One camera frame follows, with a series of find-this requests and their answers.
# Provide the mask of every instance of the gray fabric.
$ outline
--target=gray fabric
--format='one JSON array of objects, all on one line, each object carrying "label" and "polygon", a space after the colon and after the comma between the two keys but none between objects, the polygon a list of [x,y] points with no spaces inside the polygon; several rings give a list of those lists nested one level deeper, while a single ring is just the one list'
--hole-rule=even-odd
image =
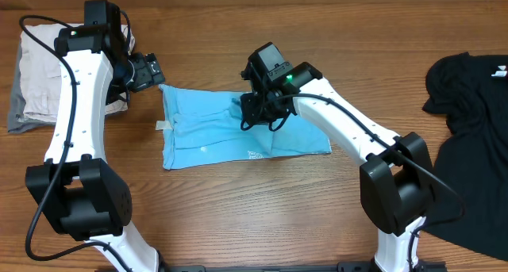
[{"label": "gray fabric", "polygon": [[34,129],[45,125],[54,125],[38,121],[30,118],[25,118],[23,110],[25,109],[25,99],[21,94],[19,61],[21,59],[21,43],[17,46],[16,56],[16,69],[14,72],[13,88],[10,91],[10,110],[7,114],[7,132],[8,133],[23,133],[30,129]]}]

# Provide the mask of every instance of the light blue fabric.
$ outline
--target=light blue fabric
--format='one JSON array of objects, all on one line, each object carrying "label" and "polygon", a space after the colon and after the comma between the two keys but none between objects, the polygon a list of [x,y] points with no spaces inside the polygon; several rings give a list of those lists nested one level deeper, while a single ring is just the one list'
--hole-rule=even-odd
[{"label": "light blue fabric", "polygon": [[330,153],[328,137],[291,115],[277,132],[266,125],[240,129],[238,92],[209,92],[160,85],[164,115],[164,168],[182,169],[233,160]]}]

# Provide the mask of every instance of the wooden table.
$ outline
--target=wooden table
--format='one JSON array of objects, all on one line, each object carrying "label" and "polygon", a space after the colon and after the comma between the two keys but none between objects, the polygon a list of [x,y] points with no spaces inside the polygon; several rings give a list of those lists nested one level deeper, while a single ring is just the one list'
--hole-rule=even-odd
[{"label": "wooden table", "polygon": [[[421,111],[425,74],[444,56],[506,54],[508,4],[421,3],[127,9],[137,49],[155,52],[167,84],[199,90],[249,90],[247,57],[273,41],[293,64],[308,61],[343,97],[400,134],[415,131],[435,159],[449,137],[443,117]],[[52,262],[24,251],[36,203],[27,166],[43,161],[52,128],[6,133],[20,29],[28,11],[0,13],[0,271],[91,271],[109,263],[94,249]],[[67,22],[76,10],[37,11]],[[185,170],[162,168],[162,97],[133,94],[131,108],[106,122],[106,156],[130,186],[133,221],[174,265],[334,264],[369,260],[376,229],[360,206],[358,168],[332,155],[256,160]],[[75,245],[40,221],[33,246],[47,255]],[[502,271],[508,265],[423,234],[422,259],[451,271]]]}]

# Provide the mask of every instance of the folded clothes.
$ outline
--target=folded clothes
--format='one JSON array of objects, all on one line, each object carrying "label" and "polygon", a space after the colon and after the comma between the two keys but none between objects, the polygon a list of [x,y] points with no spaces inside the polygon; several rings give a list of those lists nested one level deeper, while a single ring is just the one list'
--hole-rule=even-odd
[{"label": "folded clothes", "polygon": [[27,130],[45,125],[53,125],[54,123],[34,120],[23,115],[25,109],[25,99],[21,94],[19,85],[20,75],[19,60],[21,59],[21,45],[17,47],[16,69],[14,70],[13,88],[10,91],[10,110],[7,113],[7,132],[23,133]]},{"label": "folded clothes", "polygon": [[238,92],[209,92],[160,85],[163,91],[165,169],[234,160],[326,154],[328,137],[309,121],[290,116],[277,132],[266,125],[240,129]]},{"label": "folded clothes", "polygon": [[[122,25],[126,36],[126,26]],[[34,36],[54,48],[54,39],[58,37],[62,25],[38,25],[26,27]],[[135,44],[131,35],[129,50]],[[56,123],[58,104],[60,103],[60,62],[51,53],[42,48],[26,33],[21,33],[22,56],[19,61],[21,72],[20,88],[25,99],[23,118],[27,121],[39,120],[45,123]],[[106,107],[106,114],[127,110],[127,104],[116,101]]]}]

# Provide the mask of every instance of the beige fabric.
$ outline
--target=beige fabric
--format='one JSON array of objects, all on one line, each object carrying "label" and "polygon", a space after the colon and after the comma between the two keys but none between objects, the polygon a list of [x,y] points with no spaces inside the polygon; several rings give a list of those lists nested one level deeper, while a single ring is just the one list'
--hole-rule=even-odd
[{"label": "beige fabric", "polygon": [[[62,25],[27,26],[27,29],[54,49],[54,40],[58,37]],[[127,26],[122,25],[122,32],[127,36]],[[131,33],[129,54],[135,44]],[[20,86],[23,98],[26,101],[23,114],[25,118],[45,122],[56,122],[58,104],[60,102],[60,62],[51,53],[32,40],[26,33],[21,34],[21,72]],[[127,104],[116,101],[106,107],[106,114],[127,110]]]}]

